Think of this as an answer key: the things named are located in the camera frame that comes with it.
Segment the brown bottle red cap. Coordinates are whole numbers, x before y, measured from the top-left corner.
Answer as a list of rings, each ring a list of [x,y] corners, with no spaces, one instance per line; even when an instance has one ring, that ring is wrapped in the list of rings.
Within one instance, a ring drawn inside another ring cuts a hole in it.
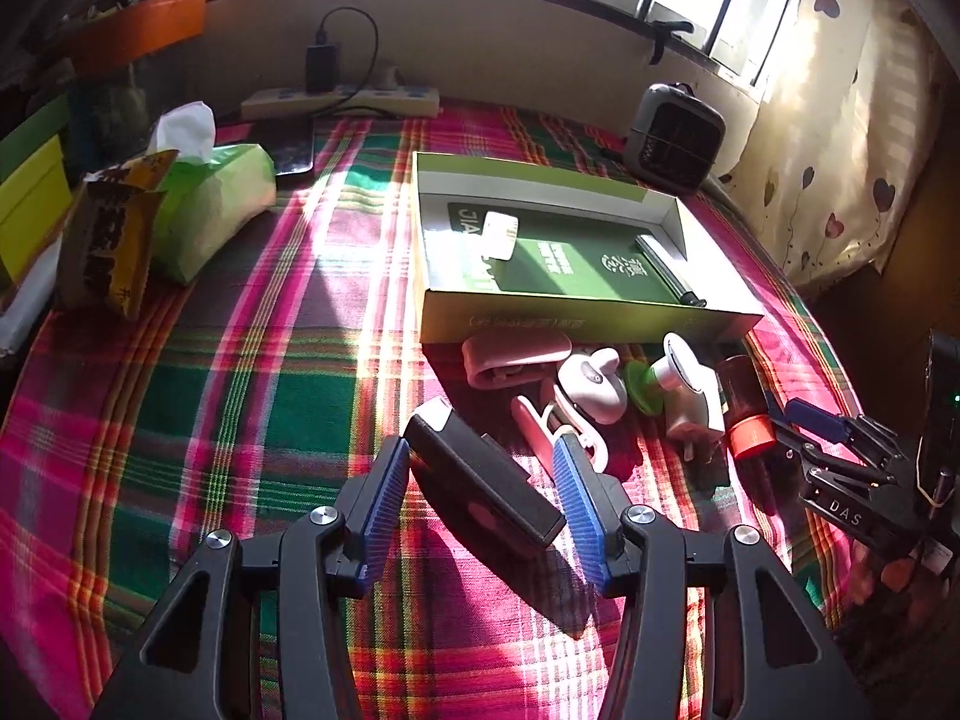
[[[735,461],[765,454],[776,444],[765,394],[747,355],[735,355],[716,366],[722,390],[722,417],[727,444]]]

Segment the black rectangular power bank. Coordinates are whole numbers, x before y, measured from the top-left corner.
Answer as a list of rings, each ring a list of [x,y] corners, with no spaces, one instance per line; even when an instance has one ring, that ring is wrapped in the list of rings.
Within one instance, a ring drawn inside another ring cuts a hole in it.
[[[410,416],[404,439],[416,484],[439,515],[473,538],[521,559],[544,553],[566,518],[529,473],[488,434],[478,434],[446,400]]]

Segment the white wall charger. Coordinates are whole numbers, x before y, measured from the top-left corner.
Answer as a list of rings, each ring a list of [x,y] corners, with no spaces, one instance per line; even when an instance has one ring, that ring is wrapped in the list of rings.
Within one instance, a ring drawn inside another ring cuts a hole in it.
[[[701,366],[695,383],[698,390],[682,385],[664,395],[667,437],[680,445],[683,461],[692,461],[698,454],[711,454],[726,434],[716,372]]]

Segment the green round disc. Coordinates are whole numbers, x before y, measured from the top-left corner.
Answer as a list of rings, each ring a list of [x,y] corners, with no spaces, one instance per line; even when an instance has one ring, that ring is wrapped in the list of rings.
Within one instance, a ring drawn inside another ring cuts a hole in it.
[[[623,368],[626,393],[636,410],[655,418],[664,409],[664,390],[647,362],[630,359]]]

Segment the white computer mouse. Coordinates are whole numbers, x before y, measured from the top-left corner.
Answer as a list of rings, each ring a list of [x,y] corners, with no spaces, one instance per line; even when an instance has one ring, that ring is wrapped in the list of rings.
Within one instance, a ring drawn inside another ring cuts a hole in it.
[[[558,367],[558,383],[578,410],[601,426],[620,421],[628,395],[619,376],[620,355],[606,346],[592,353],[571,353]]]

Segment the white round plug adapter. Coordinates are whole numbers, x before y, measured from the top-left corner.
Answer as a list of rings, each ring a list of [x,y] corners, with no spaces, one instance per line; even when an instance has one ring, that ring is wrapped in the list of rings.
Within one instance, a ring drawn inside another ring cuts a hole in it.
[[[679,333],[665,333],[662,356],[649,369],[649,380],[661,392],[677,392],[683,388],[701,394],[704,390],[703,366],[697,353]]]

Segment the long black tube case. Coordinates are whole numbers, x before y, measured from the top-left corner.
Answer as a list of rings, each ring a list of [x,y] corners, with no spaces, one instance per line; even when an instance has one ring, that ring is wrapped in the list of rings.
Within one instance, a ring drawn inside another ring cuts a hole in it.
[[[659,278],[669,288],[670,293],[681,305],[690,305],[690,307],[704,307],[706,301],[700,298],[685,281],[682,280],[669,265],[667,255],[665,255],[662,245],[659,244],[656,236],[649,231],[643,231],[635,238],[635,244],[643,252],[647,261],[651,263],[652,270],[658,273]]]

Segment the small white cylinder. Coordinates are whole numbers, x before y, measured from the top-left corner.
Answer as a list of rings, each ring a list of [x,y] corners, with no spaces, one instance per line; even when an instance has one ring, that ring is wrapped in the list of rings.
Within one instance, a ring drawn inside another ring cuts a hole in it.
[[[480,257],[494,262],[509,262],[516,249],[517,232],[517,216],[488,210],[480,231]]]

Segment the plaid pink green cloth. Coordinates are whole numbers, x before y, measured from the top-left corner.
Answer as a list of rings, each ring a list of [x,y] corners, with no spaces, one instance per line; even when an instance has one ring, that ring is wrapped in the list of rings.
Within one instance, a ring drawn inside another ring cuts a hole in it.
[[[213,528],[274,532],[334,500],[416,405],[444,397],[526,455],[503,394],[423,349],[413,277],[418,151],[612,176],[619,137],[512,107],[319,130],[311,187],[252,220],[139,320],[55,314],[2,422],[2,712],[83,718]],[[345,611],[371,718],[592,718],[620,610],[560,536],[495,569],[405,497],[386,573]]]

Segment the heart pattern curtain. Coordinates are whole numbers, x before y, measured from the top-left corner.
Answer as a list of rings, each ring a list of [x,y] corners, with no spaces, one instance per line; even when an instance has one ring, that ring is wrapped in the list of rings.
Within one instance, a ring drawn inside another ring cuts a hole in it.
[[[727,193],[804,294],[884,268],[942,114],[947,62],[908,0],[799,0]]]

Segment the green tissue pack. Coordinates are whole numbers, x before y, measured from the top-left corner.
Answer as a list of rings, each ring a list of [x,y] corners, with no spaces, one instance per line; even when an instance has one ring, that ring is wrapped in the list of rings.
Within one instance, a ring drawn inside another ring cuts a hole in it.
[[[258,143],[215,145],[215,115],[194,101],[161,115],[146,153],[174,151],[160,183],[151,257],[190,283],[245,223],[275,203],[274,161]]]

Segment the black phone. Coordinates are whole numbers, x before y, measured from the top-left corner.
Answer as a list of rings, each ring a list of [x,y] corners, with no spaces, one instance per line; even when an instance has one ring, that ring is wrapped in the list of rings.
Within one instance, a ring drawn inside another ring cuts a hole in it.
[[[293,185],[313,174],[314,126],[309,117],[258,121],[249,137],[270,156],[279,184]]]

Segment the black window hook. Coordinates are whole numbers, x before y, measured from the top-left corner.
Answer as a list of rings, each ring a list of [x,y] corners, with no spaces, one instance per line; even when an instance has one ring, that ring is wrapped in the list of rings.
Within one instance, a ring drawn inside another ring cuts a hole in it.
[[[649,65],[655,67],[662,62],[665,51],[672,44],[677,44],[682,37],[692,36],[695,27],[686,20],[654,20],[647,26],[652,31],[652,50]]]

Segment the white power strip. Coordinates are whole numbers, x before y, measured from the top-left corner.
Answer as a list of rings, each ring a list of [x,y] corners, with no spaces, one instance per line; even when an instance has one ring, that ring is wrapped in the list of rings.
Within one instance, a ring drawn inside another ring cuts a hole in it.
[[[281,119],[317,114],[363,114],[386,112],[398,117],[436,117],[441,109],[438,89],[429,86],[398,86],[395,89],[337,86],[327,93],[311,94],[298,88],[263,89],[244,99],[245,121]]]

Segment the yellow green box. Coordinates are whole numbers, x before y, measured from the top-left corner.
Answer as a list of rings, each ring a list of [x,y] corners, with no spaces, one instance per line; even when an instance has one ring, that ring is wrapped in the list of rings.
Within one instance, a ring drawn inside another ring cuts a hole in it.
[[[60,94],[2,138],[2,294],[20,288],[70,208],[60,142],[68,121]]]

